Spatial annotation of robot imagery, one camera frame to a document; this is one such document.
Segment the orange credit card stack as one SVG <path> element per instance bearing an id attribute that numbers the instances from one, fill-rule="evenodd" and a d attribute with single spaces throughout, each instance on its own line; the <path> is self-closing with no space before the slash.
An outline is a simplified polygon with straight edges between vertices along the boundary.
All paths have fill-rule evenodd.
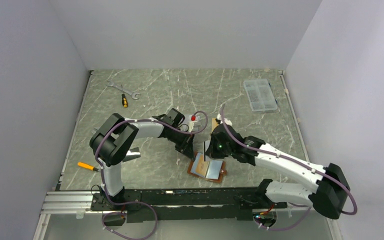
<path id="1" fill-rule="evenodd" d="M 211 132 L 213 132 L 218 125 L 219 125 L 218 120 L 216 118 L 212 118 L 211 119 Z"/>

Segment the brown leather card holder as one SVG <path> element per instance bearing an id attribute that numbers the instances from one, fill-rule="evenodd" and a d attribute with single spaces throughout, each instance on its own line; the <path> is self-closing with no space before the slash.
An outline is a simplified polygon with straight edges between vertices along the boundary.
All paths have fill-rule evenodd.
<path id="1" fill-rule="evenodd" d="M 200 159 L 204 159 L 203 153 L 196 152 L 194 160 L 191 160 L 189 163 L 187 173 L 193 177 L 220 184 L 223 181 L 224 176 L 228 174 L 226 162 L 223 160 L 212 159 L 207 156 L 208 168 L 206 176 L 201 176 L 194 173 L 196 162 Z"/>

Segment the silver striped credit card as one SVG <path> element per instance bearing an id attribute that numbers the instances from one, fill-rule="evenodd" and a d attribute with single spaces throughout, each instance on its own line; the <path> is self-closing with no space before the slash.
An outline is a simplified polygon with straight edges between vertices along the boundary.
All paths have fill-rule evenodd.
<path id="1" fill-rule="evenodd" d="M 210 144 L 210 140 L 206 140 L 204 143 L 203 143 L 203 160 L 204 162 L 207 162 L 208 160 L 208 157 L 207 157 L 207 150 L 209 148 L 209 144 Z"/>

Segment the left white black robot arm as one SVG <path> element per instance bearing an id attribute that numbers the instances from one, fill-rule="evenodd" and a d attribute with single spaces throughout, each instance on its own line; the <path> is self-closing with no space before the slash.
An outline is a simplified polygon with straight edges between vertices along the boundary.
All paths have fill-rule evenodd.
<path id="1" fill-rule="evenodd" d="M 175 108 L 147 119 L 124 118 L 113 113 L 95 132 L 89 146 L 101 170 L 100 192 L 109 209 L 117 210 L 126 201 L 121 168 L 135 139 L 165 138 L 174 143 L 177 152 L 194 159 L 194 135 L 180 130 L 184 120 L 185 116 Z"/>

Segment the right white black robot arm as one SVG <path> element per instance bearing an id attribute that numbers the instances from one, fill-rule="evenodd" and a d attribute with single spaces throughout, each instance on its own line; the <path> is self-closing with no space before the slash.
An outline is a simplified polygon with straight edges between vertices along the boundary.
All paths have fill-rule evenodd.
<path id="1" fill-rule="evenodd" d="M 212 159 L 232 157 L 240 163 L 264 167 L 285 175 L 293 183 L 265 178 L 253 198 L 267 208 L 291 203 L 314 208 L 322 216 L 337 220 L 351 192 L 342 169 L 310 163 L 282 152 L 255 136 L 242 137 L 230 125 L 218 125 L 210 134 L 205 154 Z"/>

